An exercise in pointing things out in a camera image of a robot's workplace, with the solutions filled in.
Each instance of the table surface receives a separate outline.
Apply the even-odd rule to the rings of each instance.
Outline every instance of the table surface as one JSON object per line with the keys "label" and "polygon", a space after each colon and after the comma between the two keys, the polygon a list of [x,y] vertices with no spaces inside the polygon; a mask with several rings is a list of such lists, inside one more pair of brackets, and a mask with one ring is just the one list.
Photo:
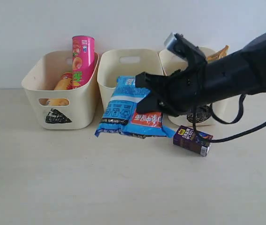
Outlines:
{"label": "table surface", "polygon": [[[240,123],[199,130],[220,138],[266,120],[266,94],[244,104]],[[0,225],[266,224],[266,128],[202,157],[168,138],[96,138],[102,113],[45,130],[23,90],[0,90]]]}

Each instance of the red label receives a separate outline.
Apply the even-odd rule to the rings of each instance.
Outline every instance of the red label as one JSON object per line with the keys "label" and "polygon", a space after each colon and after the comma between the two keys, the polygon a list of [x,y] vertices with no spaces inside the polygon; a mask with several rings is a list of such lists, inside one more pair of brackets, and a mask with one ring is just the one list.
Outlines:
{"label": "red label", "polygon": [[162,113],[149,112],[146,114],[138,114],[135,110],[131,123],[147,127],[160,128],[162,127]]}

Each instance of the plastic storage bin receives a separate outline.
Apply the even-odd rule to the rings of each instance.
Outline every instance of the plastic storage bin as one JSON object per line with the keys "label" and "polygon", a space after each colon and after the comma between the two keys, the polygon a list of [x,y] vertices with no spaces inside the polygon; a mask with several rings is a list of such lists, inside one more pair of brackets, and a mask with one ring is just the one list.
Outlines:
{"label": "plastic storage bin", "polygon": [[[215,53],[212,49],[200,47],[200,50],[205,54],[205,56],[209,56]],[[187,61],[182,60],[178,56],[174,55],[168,50],[162,50],[159,53],[159,57],[161,60],[161,64],[164,70],[165,75],[171,75],[174,71],[178,69],[186,69],[188,66]],[[222,117],[226,106],[227,106],[228,100],[222,100],[219,102],[213,103],[213,111],[216,115],[219,117]],[[178,116],[178,117],[172,117],[169,116],[169,120],[173,122],[174,124],[180,126],[192,126],[192,114],[184,115],[184,116]],[[215,123],[215,120],[211,117],[209,113],[202,113],[198,116],[198,126],[205,126],[205,125],[212,125]]]}
{"label": "plastic storage bin", "polygon": [[[99,99],[96,81],[99,55],[89,82],[73,90],[53,90],[65,72],[72,71],[72,52],[57,51],[45,55],[22,80],[26,96],[38,122],[46,129],[81,129],[88,126]],[[48,98],[66,98],[67,106],[42,105]]]}
{"label": "plastic storage bin", "polygon": [[163,75],[158,54],[149,49],[120,49],[105,52],[99,64],[97,81],[104,110],[116,87],[119,76],[135,76],[142,72]]}

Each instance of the pink chip can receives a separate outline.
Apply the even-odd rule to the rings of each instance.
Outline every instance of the pink chip can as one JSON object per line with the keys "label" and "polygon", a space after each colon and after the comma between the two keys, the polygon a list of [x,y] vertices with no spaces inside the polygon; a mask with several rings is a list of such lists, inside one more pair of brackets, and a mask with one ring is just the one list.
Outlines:
{"label": "pink chip can", "polygon": [[73,89],[86,84],[94,71],[94,38],[89,36],[72,37]]}

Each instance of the blue snack bag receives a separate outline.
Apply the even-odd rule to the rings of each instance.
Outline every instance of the blue snack bag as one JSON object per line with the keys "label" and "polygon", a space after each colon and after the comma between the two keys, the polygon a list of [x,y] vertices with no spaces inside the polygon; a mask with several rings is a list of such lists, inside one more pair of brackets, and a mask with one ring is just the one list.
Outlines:
{"label": "blue snack bag", "polygon": [[162,125],[162,113],[138,114],[136,106],[150,91],[136,88],[134,76],[120,76],[117,86],[100,121],[95,135],[101,132],[146,138],[149,136],[173,137],[175,132]]}

